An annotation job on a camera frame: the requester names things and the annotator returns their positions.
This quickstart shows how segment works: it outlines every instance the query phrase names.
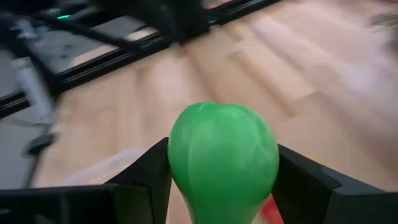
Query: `green led light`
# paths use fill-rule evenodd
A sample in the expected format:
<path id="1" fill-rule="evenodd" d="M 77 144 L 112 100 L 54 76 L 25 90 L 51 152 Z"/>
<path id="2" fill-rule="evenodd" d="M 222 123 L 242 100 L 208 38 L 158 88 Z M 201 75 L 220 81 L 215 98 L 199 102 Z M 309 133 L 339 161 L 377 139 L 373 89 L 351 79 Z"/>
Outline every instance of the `green led light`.
<path id="1" fill-rule="evenodd" d="M 58 17 L 57 19 L 66 19 L 66 18 L 68 18 L 68 17 L 70 17 L 70 15 L 60 16 L 60 17 Z"/>

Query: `wooden floor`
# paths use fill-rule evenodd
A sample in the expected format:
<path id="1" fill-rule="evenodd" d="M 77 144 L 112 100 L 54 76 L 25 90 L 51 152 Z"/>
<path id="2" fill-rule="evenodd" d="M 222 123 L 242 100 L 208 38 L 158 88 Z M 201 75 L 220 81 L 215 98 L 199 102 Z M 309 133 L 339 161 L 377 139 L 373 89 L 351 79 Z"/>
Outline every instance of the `wooden floor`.
<path id="1" fill-rule="evenodd" d="M 388 33 L 367 26 L 393 7 L 377 0 L 285 0 L 70 90 L 36 185 L 66 184 L 109 158 L 122 169 L 168 136 L 185 107 L 215 101 L 246 105 L 269 122 L 280 144 L 396 191 L 398 63 L 387 50 Z M 169 221 L 187 220 L 173 187 Z"/>

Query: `black machine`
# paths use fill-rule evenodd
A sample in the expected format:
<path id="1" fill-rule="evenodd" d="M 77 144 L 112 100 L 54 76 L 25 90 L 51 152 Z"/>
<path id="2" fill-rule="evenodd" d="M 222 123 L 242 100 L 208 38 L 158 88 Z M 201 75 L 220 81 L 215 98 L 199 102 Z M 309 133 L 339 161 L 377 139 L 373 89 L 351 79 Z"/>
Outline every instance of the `black machine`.
<path id="1" fill-rule="evenodd" d="M 200 0 L 112 0 L 112 4 L 95 0 L 98 10 L 60 20 L 43 13 L 55 1 L 0 0 L 1 42 L 15 57 L 29 57 L 50 94 L 57 97 L 174 42 L 184 44 L 208 32 L 210 26 L 223 25 L 277 1 L 234 0 L 205 9 Z M 53 73 L 23 39 L 17 38 L 17 31 L 10 29 L 10 14 L 119 48 L 62 73 Z M 130 42 L 90 29 L 124 15 L 135 17 L 158 32 Z M 23 91 L 2 97 L 0 118 L 28 106 Z M 51 140 L 39 139 L 30 153 L 39 156 Z M 0 191 L 0 223 L 164 224 L 171 185 L 167 141 L 161 140 L 104 185 Z M 365 224 L 398 220 L 398 193 L 383 192 L 284 146 L 279 146 L 279 151 L 280 167 L 272 194 L 285 223 Z"/>

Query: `black metal frame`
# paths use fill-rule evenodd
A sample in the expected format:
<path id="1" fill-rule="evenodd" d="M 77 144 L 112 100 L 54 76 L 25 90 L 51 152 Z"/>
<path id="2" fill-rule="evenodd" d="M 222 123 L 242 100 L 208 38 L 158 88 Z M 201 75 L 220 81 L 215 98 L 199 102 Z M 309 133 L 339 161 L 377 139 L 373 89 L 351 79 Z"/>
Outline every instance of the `black metal frame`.
<path id="1" fill-rule="evenodd" d="M 189 1 L 180 0 L 173 1 L 174 2 L 169 3 L 171 5 L 169 7 L 170 9 L 163 15 L 164 20 L 168 22 L 168 24 L 166 24 L 168 27 L 164 27 L 164 22 L 163 24 L 159 25 L 161 27 L 156 27 L 165 32 L 156 32 L 155 34 L 134 42 L 128 42 L 124 39 L 116 39 L 106 34 L 89 30 L 75 22 L 60 21 L 49 16 L 35 15 L 34 17 L 36 19 L 44 21 L 50 26 L 54 26 L 59 29 L 65 29 L 76 34 L 84 35 L 89 38 L 119 47 L 117 50 L 108 52 L 83 64 L 77 65 L 76 67 L 65 70 L 64 72 L 48 75 L 53 76 L 54 79 L 60 80 L 59 82 L 61 83 L 54 84 L 53 82 L 47 84 L 52 96 L 58 96 L 64 91 L 133 63 L 136 60 L 142 59 L 148 55 L 164 50 L 169 47 L 172 42 L 178 41 L 184 43 L 190 39 L 196 38 L 199 35 L 208 32 L 209 26 L 223 25 L 229 21 L 238 19 L 253 11 L 274 4 L 280 0 L 234 0 L 208 10 L 204 10 L 203 7 L 198 4 L 200 0 L 192 0 L 191 3 L 182 3 Z M 190 4 L 189 6 L 191 7 L 192 12 L 196 14 L 203 14 L 201 20 L 197 19 L 195 16 L 190 17 L 189 13 L 186 12 L 187 7 L 184 4 Z M 106 12 L 99 12 L 96 16 L 101 15 L 104 15 L 104 17 L 110 19 L 114 18 L 112 14 L 108 14 Z M 203 25 L 204 18 L 207 19 L 205 25 Z M 192 22 L 190 24 L 178 24 L 176 21 L 193 21 L 196 22 L 196 24 L 192 24 Z M 90 25 L 93 23 L 93 20 L 85 18 L 82 19 L 81 22 L 87 22 L 88 25 Z M 0 118 L 13 114 L 28 106 L 29 102 L 27 101 L 23 91 L 18 91 L 4 96 L 0 98 Z"/>

